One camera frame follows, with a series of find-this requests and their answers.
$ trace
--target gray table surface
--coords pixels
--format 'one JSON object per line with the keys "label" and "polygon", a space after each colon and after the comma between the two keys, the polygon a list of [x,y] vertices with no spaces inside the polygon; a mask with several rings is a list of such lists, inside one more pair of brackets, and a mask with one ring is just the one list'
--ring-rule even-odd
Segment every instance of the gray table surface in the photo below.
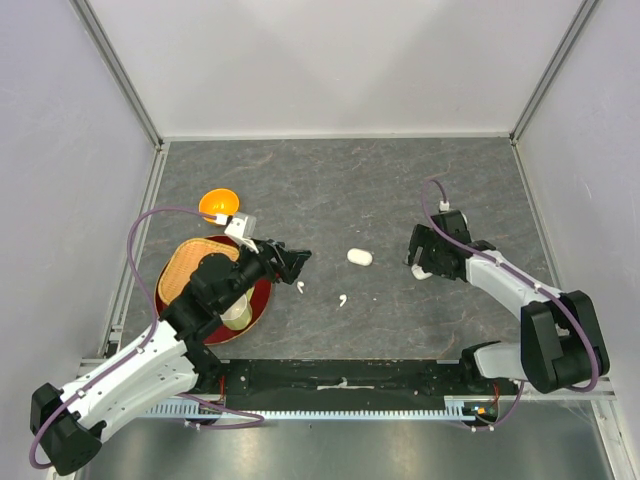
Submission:
{"label": "gray table surface", "polygon": [[[347,139],[173,143],[156,206],[196,208],[207,191],[236,191],[258,218],[255,237],[313,252],[300,279],[280,284],[249,331],[215,348],[221,358],[458,358],[470,345],[517,340],[518,321],[484,292],[441,278],[418,282],[402,260],[423,222],[423,178],[443,175],[474,239],[550,281],[540,239],[507,139]],[[429,198],[437,205],[435,192]],[[150,287],[184,240],[220,233],[185,214],[151,220],[140,263]],[[370,267],[352,265],[352,247]],[[339,296],[348,300],[339,307]],[[124,342],[148,325],[136,289]]]}

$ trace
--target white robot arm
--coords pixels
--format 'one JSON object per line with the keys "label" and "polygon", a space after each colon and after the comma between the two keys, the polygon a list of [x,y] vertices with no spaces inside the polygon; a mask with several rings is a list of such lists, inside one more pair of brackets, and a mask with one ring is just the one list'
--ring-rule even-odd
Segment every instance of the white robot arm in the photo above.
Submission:
{"label": "white robot arm", "polygon": [[407,263],[414,276],[462,279],[487,292],[521,322],[518,343],[489,342],[463,350],[470,377],[524,380],[542,393],[573,386],[592,377],[594,363],[580,333],[593,349],[597,375],[609,371],[595,310],[585,293],[563,293],[545,285],[508,262],[490,243],[473,242],[458,210],[430,219],[437,230],[416,225],[411,237]]}
{"label": "white robot arm", "polygon": [[[161,400],[217,384],[221,362],[203,341],[222,325],[220,315],[260,279],[292,284],[311,256],[251,239],[252,216],[220,220],[240,245],[237,262],[204,257],[182,293],[130,345],[61,389],[47,383],[34,392],[31,430],[60,475],[86,465],[103,442]],[[98,376],[104,378],[96,383]]]}

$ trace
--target white object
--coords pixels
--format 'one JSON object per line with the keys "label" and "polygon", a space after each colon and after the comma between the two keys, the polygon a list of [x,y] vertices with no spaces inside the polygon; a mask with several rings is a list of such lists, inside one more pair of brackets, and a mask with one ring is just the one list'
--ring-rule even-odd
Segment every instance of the white object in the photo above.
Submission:
{"label": "white object", "polygon": [[216,225],[223,225],[224,226],[229,221],[229,215],[225,215],[224,213],[216,213],[214,216],[216,218],[214,218],[213,222]]}
{"label": "white object", "polygon": [[520,360],[519,343],[494,343],[479,348],[473,356],[484,378],[527,380]]}
{"label": "white object", "polygon": [[238,212],[233,216],[227,228],[225,228],[224,234],[238,245],[244,245],[255,253],[259,253],[258,247],[256,247],[254,241],[251,240],[255,226],[256,217]]}
{"label": "white object", "polygon": [[422,267],[419,265],[412,265],[411,273],[416,278],[416,280],[426,280],[433,275],[433,273],[431,272],[425,272],[424,270],[422,270]]}
{"label": "white object", "polygon": [[[84,386],[91,378],[136,349],[149,334],[149,328],[95,370],[64,385],[61,400],[64,402],[74,392],[84,391]],[[142,353],[107,375],[93,388],[84,391],[82,398],[71,404],[69,411],[80,414],[78,423],[91,428],[102,420],[106,421],[107,426],[100,435],[100,440],[104,442],[161,400],[193,388],[198,375],[193,371],[193,364],[184,356],[186,345],[183,341],[177,341],[175,336],[176,331],[169,323],[160,322],[152,341],[142,349]]]}
{"label": "white object", "polygon": [[373,254],[361,248],[352,248],[347,252],[347,260],[356,265],[368,267],[373,263]]}
{"label": "white object", "polygon": [[374,390],[375,387],[373,385],[349,385],[349,381],[345,378],[341,378],[341,382],[337,385],[318,385],[316,387],[317,390],[330,390],[332,388],[344,389],[344,390]]}
{"label": "white object", "polygon": [[348,5],[91,0],[156,126],[183,138],[509,132],[580,1]]}

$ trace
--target metal frame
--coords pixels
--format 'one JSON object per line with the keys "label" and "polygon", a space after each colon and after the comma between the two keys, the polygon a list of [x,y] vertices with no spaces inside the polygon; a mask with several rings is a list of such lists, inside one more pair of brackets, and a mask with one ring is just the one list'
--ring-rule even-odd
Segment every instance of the metal frame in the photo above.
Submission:
{"label": "metal frame", "polygon": [[[527,170],[524,162],[522,161],[518,143],[515,140],[512,140],[511,145],[513,147],[513,153],[518,164],[518,169],[520,170],[522,184],[524,185],[524,189],[529,200],[529,206],[533,214],[536,229],[538,230],[538,236],[540,237],[540,241],[542,242],[542,249],[547,260],[547,265],[549,266],[551,279],[555,286],[561,287],[563,282],[561,281],[560,273],[558,271],[556,257],[551,247],[551,242],[549,241],[547,230],[544,227],[544,220],[537,208],[535,195],[531,189],[531,186],[529,185]],[[601,385],[604,380],[606,380],[607,382],[606,386]],[[555,393],[561,393],[560,397],[556,396]],[[555,393],[550,394],[549,397],[556,398],[548,398],[548,400],[555,399],[559,401],[591,401],[591,408],[593,409],[594,415],[596,417],[597,428],[600,433],[600,437],[602,438],[602,443],[604,445],[607,459],[609,460],[609,465],[611,466],[611,470],[614,474],[614,478],[616,480],[640,479],[640,471],[638,464],[636,463],[637,460],[633,454],[632,449],[625,440],[626,435],[623,433],[624,429],[622,428],[622,412],[615,397],[615,392],[609,378],[603,378],[598,383],[596,390],[588,394],[576,394],[575,392],[570,392],[568,390],[561,390],[560,392]],[[536,401],[546,400],[546,398],[540,398],[540,396],[527,398],[527,396],[523,395],[523,400],[527,399]]]}
{"label": "metal frame", "polygon": [[553,83],[553,80],[556,78],[560,68],[564,64],[564,61],[567,59],[567,56],[571,52],[571,49],[575,45],[580,33],[584,29],[584,26],[587,24],[596,7],[600,3],[600,0],[583,0],[582,4],[578,8],[578,11],[573,17],[569,28],[565,32],[560,44],[556,48],[556,51],[551,57],[551,61],[547,65],[542,77],[540,78],[538,85],[536,85],[531,98],[527,102],[524,110],[520,114],[520,118],[516,122],[513,131],[511,132],[511,139],[514,142],[518,142],[522,137],[525,129],[529,125],[531,118],[536,113],[536,110],[540,106],[542,99],[545,97],[545,94],[549,90],[549,87]]}
{"label": "metal frame", "polygon": [[[138,210],[138,215],[153,208],[156,203],[156,197],[158,190],[160,189],[160,180],[162,179],[162,172],[167,161],[167,155],[171,144],[165,143],[162,148],[156,151],[153,159],[153,165],[149,172],[149,178],[147,179],[147,186],[145,188],[142,203]],[[145,222],[138,231],[138,235],[133,244],[133,254],[136,260],[136,266],[140,262],[142,256],[142,249],[144,247],[144,241],[147,237],[147,231],[149,229],[149,222]],[[131,298],[131,291],[133,290],[134,279],[131,275],[131,270],[127,265],[126,256],[123,259],[122,273],[120,275],[120,282],[118,283],[118,289],[113,297],[112,304],[109,308],[108,321],[105,325],[105,329],[102,334],[102,343],[97,352],[98,357],[103,357],[105,353],[110,350],[110,345],[115,346],[117,349],[120,345],[120,338],[122,335],[122,328],[124,324],[124,318],[129,308],[129,299]]]}
{"label": "metal frame", "polygon": [[166,142],[210,142],[219,140],[340,140],[371,138],[509,138],[508,131],[465,132],[333,132],[333,133],[274,133],[261,135],[189,135],[168,136]]}
{"label": "metal frame", "polygon": [[[219,396],[208,401],[217,401]],[[360,410],[360,411],[263,411],[247,410],[248,413],[262,415],[267,420],[422,420],[437,422],[452,421],[473,421],[475,417],[462,413],[464,402],[446,398],[443,410]],[[200,408],[200,405],[189,399],[168,398],[158,403],[155,407],[147,410],[139,418],[174,418],[189,420],[201,420],[207,418],[217,418],[219,413],[207,413]]]}
{"label": "metal frame", "polygon": [[[452,395],[450,398],[453,400],[463,400],[465,402],[490,402],[493,400],[492,396],[485,395]],[[501,395],[500,398],[513,399],[515,395]],[[522,392],[521,402],[566,402],[566,401],[578,401],[578,402],[611,402],[615,401],[616,396],[611,385],[609,377],[602,377],[596,385],[596,388],[589,393],[574,392],[572,390],[560,389],[551,393],[540,393],[531,384],[525,385]]]}
{"label": "metal frame", "polygon": [[91,7],[88,0],[69,0],[73,8],[75,9],[80,21],[84,24],[87,33],[93,40],[93,43],[96,45],[96,48],[100,52],[100,56],[104,60],[104,63],[107,65],[107,68],[111,72],[113,79],[120,87],[120,91],[124,98],[127,100],[127,103],[133,109],[136,118],[140,122],[142,129],[145,134],[156,147],[160,147],[163,144],[163,139],[158,132],[158,129],[153,124],[151,120],[151,116],[147,112],[147,109],[144,107],[142,100],[140,100],[140,96],[138,92],[136,92],[131,79],[127,75],[122,62],[118,58],[115,49],[111,45],[109,41],[109,37],[107,37],[104,28],[100,24],[98,17],[96,16],[95,11]]}

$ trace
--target purple cable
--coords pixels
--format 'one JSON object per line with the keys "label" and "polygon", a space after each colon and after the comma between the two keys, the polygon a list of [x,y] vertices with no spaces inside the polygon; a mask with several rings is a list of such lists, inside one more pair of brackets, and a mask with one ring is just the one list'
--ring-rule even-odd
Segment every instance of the purple cable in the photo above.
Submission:
{"label": "purple cable", "polygon": [[[482,257],[485,260],[489,260],[490,262],[496,263],[495,257],[492,257],[491,255],[489,255],[489,254],[487,254],[485,252],[482,252],[480,250],[476,250],[475,248],[471,248],[471,247],[465,245],[464,243],[460,243],[456,239],[451,238],[449,235],[444,233],[435,224],[435,222],[431,219],[431,214],[429,213],[429,207],[427,206],[427,191],[428,191],[428,187],[429,187],[430,183],[434,183],[440,189],[440,192],[442,193],[443,201],[445,201],[445,202],[447,201],[447,194],[445,193],[445,190],[444,190],[444,187],[442,186],[442,183],[440,183],[440,181],[436,180],[435,178],[427,178],[424,181],[424,185],[423,185],[423,188],[422,188],[422,209],[424,211],[425,216],[427,217],[427,222],[429,223],[429,226],[433,230],[435,230],[438,235],[440,235],[442,238],[444,238],[449,243],[455,245],[456,247],[461,248],[462,250],[465,250],[465,251],[471,253],[472,255],[478,255],[479,257]],[[510,265],[507,265],[505,263],[499,263],[497,265],[499,267],[503,268],[505,271],[510,273],[512,276],[514,276],[518,280],[520,280],[522,283],[524,283],[528,287],[530,287],[532,289],[536,288],[535,282],[531,281],[529,278],[527,278],[526,276],[522,275],[519,271],[515,270]],[[578,338],[580,338],[580,341],[584,345],[584,348],[587,351],[587,356],[589,357],[589,363],[591,365],[591,380],[590,380],[589,384],[584,386],[584,387],[575,387],[575,386],[574,387],[568,387],[569,390],[573,390],[575,392],[590,392],[591,390],[593,390],[596,387],[596,385],[598,383],[599,367],[598,367],[598,360],[596,359],[596,353],[593,350],[593,346],[589,342],[589,339],[587,338],[587,334],[584,332],[582,326],[580,326],[580,323],[578,322],[576,317],[573,316],[573,314],[569,311],[569,309],[567,307],[565,307],[564,304],[560,300],[558,300],[557,297],[555,297],[551,292],[549,292],[548,290],[546,290],[544,288],[538,288],[537,290],[542,295],[544,295],[549,300],[551,300],[556,305],[556,307],[558,307],[560,309],[560,311],[567,317],[567,320],[569,320],[569,323],[571,323],[571,326],[576,331],[576,334],[578,335]]]}
{"label": "purple cable", "polygon": [[198,398],[194,395],[190,395],[188,393],[181,393],[178,395],[179,397],[186,398],[187,400],[193,400],[194,402],[198,402],[200,405],[203,405],[207,408],[211,408],[213,410],[218,410],[223,413],[231,413],[233,415],[239,415],[242,417],[255,418],[254,422],[246,422],[246,423],[235,423],[233,425],[200,425],[200,428],[205,428],[207,430],[237,430],[239,428],[249,428],[249,427],[257,427],[264,423],[264,417],[262,415],[258,415],[257,413],[249,413],[249,412],[238,412],[236,410],[231,410],[230,408],[224,407],[222,405],[218,405],[216,403],[207,402],[201,398]]}
{"label": "purple cable", "polygon": [[[140,215],[136,219],[135,222],[133,222],[133,225],[131,225],[131,229],[129,230],[129,236],[127,238],[127,263],[129,264],[129,268],[131,268],[131,273],[133,274],[134,280],[136,281],[138,286],[142,289],[142,292],[144,293],[144,296],[147,299],[147,302],[149,303],[149,306],[151,307],[151,328],[149,329],[148,335],[146,335],[145,338],[143,338],[142,341],[140,342],[140,344],[138,345],[138,348],[144,348],[151,341],[151,339],[153,338],[153,335],[155,334],[156,330],[158,329],[158,321],[159,320],[158,320],[158,316],[156,315],[156,306],[155,306],[155,302],[153,301],[153,296],[151,295],[151,292],[149,291],[147,286],[142,281],[142,277],[140,276],[140,272],[138,272],[138,268],[136,267],[136,263],[135,263],[135,260],[133,258],[133,242],[135,240],[136,232],[138,231],[138,227],[140,226],[140,224],[147,217],[150,217],[151,215],[153,215],[155,213],[159,213],[159,212],[182,212],[182,213],[189,213],[189,214],[195,215],[197,217],[210,218],[211,220],[215,220],[216,219],[215,215],[209,215],[208,213],[202,213],[202,212],[199,212],[198,210],[192,210],[192,209],[189,209],[189,208],[183,208],[183,207],[158,207],[158,208],[153,208],[151,210],[148,210],[147,212],[144,212],[142,215]],[[118,368],[120,368],[122,365],[127,363],[129,360],[131,360],[137,354],[138,354],[137,348],[132,350],[131,352],[129,352],[127,355],[125,355],[120,360],[118,360],[116,363],[114,363],[109,368],[107,368],[104,372],[100,373],[99,375],[96,375],[94,378],[92,378],[90,381],[88,381],[86,383],[86,385],[84,386],[82,391],[86,392],[89,389],[91,389],[96,383],[98,383],[100,380],[102,380],[107,375],[109,375],[109,374],[113,373],[114,371],[116,371]],[[33,442],[31,443],[31,448],[29,449],[29,463],[31,464],[31,466],[33,468],[36,468],[38,470],[44,470],[44,469],[49,468],[49,467],[52,466],[51,463],[39,463],[38,460],[36,459],[36,450],[37,450],[38,445],[40,444],[40,441],[42,440],[42,437],[44,436],[45,432],[51,426],[51,424],[55,421],[55,419],[58,418],[58,416],[62,412],[64,412],[65,409],[67,409],[73,402],[75,402],[79,398],[80,398],[80,394],[78,394],[78,392],[76,392],[73,395],[71,395],[65,402],[62,403],[62,405],[60,405],[44,421],[44,423],[40,426],[40,429],[36,432],[36,435],[35,435],[35,437],[33,439]],[[196,401],[200,401],[200,399],[197,399],[196,397],[193,397],[191,399],[192,400],[196,400]],[[262,417],[260,415],[255,415],[253,413],[245,414],[244,412],[237,412],[235,410],[231,410],[231,409],[228,409],[226,407],[221,407],[221,408],[224,408],[224,410],[221,410],[221,411],[225,411],[227,413],[233,413],[234,415],[249,416],[251,418],[259,418],[259,419],[261,419],[259,423],[262,423],[264,421],[264,417]],[[253,427],[256,424],[257,424],[256,422],[249,422],[249,423],[238,424],[238,425],[220,425],[220,427],[227,427],[226,429],[228,430],[230,428]]]}

